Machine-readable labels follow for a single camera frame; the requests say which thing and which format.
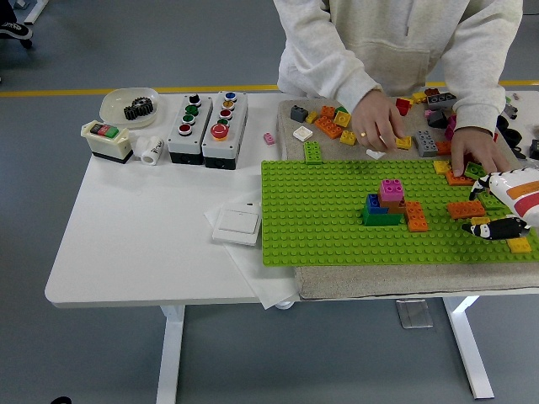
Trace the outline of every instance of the hoodie pocket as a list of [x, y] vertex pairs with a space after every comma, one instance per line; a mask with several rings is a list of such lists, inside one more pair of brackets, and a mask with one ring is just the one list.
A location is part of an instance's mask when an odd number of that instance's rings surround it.
[[428, 50], [406, 49], [382, 41], [349, 44], [365, 65], [366, 73], [389, 96], [405, 96], [425, 85], [429, 70]]

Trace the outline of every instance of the white bowl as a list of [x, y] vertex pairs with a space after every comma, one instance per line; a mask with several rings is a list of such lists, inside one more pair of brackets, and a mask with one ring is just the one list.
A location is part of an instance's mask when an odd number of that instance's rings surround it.
[[[153, 104], [153, 111], [134, 120], [128, 120], [124, 108], [131, 105], [135, 98], [148, 97]], [[137, 129], [150, 125], [156, 117], [159, 104], [159, 94], [151, 88], [120, 88], [104, 96], [99, 116], [105, 124], [120, 129]]]

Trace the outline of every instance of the person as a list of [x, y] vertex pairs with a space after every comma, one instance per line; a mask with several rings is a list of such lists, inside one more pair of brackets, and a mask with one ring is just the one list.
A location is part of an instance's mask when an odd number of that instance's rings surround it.
[[451, 164], [472, 153], [485, 171], [510, 165], [494, 144], [505, 106], [498, 84], [522, 18], [522, 0], [274, 0], [286, 33], [277, 85], [334, 98], [352, 111], [365, 147], [396, 149], [403, 120], [390, 96], [409, 96], [441, 61], [457, 97]]
[[32, 37], [30, 28], [17, 24], [17, 16], [9, 4], [9, 0], [0, 0], [0, 35], [17, 40], [28, 40]]

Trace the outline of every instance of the black shoe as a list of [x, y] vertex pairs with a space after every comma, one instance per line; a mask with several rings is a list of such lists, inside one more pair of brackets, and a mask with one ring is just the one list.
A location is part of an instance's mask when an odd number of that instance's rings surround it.
[[0, 34], [6, 34], [18, 40], [29, 40], [32, 37], [32, 30], [17, 23], [3, 23], [0, 25]]

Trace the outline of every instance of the green baseplate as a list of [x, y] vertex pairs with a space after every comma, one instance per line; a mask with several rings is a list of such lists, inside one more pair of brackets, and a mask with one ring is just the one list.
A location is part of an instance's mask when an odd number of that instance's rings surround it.
[[[383, 179], [400, 179], [406, 200], [421, 203], [429, 230], [363, 226], [367, 194]], [[471, 187], [450, 187], [432, 160], [262, 162], [262, 250], [266, 266], [500, 263], [539, 261], [535, 231], [531, 253], [513, 254], [505, 240], [490, 242], [461, 230], [447, 203], [468, 200]], [[493, 220], [510, 211], [487, 210]]]

